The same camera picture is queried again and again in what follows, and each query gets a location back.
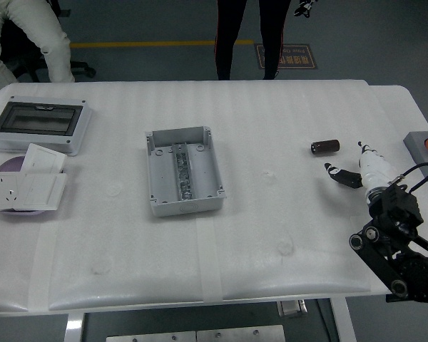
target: white switch plate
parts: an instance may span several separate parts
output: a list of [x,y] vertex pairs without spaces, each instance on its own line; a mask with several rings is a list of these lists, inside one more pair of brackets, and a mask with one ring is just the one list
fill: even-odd
[[24,173],[60,173],[65,164],[66,155],[48,148],[30,144],[22,163]]

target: brown cylindrical capacitor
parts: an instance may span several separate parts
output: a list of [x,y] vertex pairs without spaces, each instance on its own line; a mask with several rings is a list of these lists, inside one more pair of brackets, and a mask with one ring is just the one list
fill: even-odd
[[313,155],[319,153],[337,152],[340,150],[340,142],[337,140],[317,141],[311,144],[311,152]]

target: black shoe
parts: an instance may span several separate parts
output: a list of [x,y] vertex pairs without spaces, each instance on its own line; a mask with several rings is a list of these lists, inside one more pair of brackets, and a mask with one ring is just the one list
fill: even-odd
[[279,75],[279,71],[276,71],[275,73],[265,73],[264,80],[274,80],[277,75]]

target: electrical outlet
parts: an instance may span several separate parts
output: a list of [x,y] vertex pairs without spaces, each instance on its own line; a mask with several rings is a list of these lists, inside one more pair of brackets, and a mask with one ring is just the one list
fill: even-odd
[[20,172],[0,172],[0,210],[13,208],[24,178]]

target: gray plastic enclosure box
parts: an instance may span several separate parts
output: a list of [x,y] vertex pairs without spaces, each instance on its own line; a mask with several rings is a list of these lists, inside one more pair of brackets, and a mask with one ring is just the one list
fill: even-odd
[[91,113],[84,100],[11,96],[0,115],[0,152],[25,152],[33,143],[77,155]]
[[151,208],[155,216],[220,209],[225,198],[211,129],[146,132]]

